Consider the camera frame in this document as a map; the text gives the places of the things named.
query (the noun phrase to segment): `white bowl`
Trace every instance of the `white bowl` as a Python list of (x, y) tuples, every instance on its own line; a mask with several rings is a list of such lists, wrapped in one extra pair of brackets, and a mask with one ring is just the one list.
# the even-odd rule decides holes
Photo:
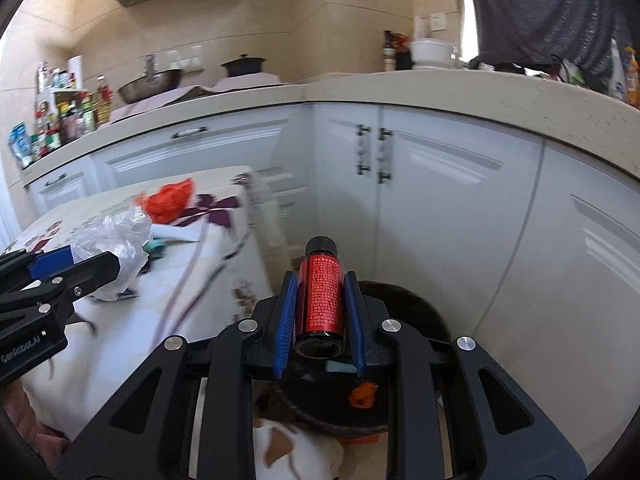
[(414, 70), (430, 67), (455, 68), (454, 53), (456, 45), (450, 41), (433, 38), (419, 38), (411, 42), (411, 58)]

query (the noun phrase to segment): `red bottle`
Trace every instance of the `red bottle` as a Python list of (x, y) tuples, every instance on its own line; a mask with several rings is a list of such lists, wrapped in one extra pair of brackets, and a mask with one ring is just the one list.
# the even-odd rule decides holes
[(300, 264), (294, 350), (310, 359), (331, 359), (344, 352), (342, 267), (335, 242), (311, 238)]

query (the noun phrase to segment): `white tablecloth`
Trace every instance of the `white tablecloth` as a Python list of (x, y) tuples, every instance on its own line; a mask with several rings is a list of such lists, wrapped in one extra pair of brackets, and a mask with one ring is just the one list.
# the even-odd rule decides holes
[(24, 377), (38, 419), (71, 439), (166, 336), (215, 336), (279, 288), (290, 263), (278, 205), (250, 168), (201, 171), (66, 203), (10, 247), (64, 246), (78, 226), (187, 176), (194, 181), (190, 211), (201, 240), (171, 242), (166, 256), (137, 279), (138, 298), (76, 301), (76, 312), (91, 323), (67, 326), (68, 347)]

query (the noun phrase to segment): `orange plastic bag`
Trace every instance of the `orange plastic bag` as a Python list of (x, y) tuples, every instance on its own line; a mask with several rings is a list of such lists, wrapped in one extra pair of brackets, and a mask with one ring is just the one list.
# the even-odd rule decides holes
[(188, 178), (176, 184), (166, 184), (156, 194), (145, 196), (141, 193), (135, 203), (151, 216), (154, 224), (168, 224), (184, 211), (193, 194), (193, 180)]

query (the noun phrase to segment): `metal bowl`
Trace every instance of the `metal bowl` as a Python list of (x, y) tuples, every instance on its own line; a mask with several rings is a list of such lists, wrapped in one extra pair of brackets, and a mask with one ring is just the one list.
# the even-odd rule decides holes
[(152, 77), (144, 76), (124, 85), (118, 90), (118, 94), (126, 104), (131, 105), (178, 88), (181, 78), (182, 70), (179, 68), (156, 72)]

